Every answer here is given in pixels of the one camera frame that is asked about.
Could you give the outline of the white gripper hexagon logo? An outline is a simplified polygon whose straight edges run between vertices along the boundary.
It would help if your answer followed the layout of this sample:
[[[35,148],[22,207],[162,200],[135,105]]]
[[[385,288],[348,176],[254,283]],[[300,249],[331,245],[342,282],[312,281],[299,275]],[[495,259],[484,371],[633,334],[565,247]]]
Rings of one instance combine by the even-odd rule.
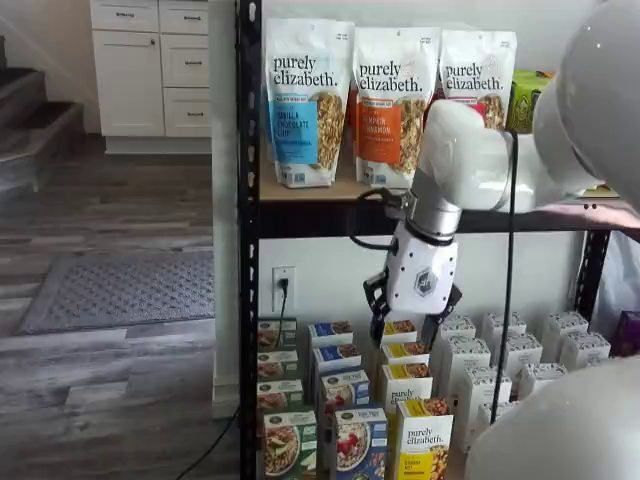
[[[422,325],[422,341],[431,350],[440,325],[452,314],[463,294],[453,284],[458,244],[432,245],[397,227],[394,249],[387,254],[384,270],[363,282],[371,310],[370,338],[381,345],[385,318],[390,311],[428,314]]]

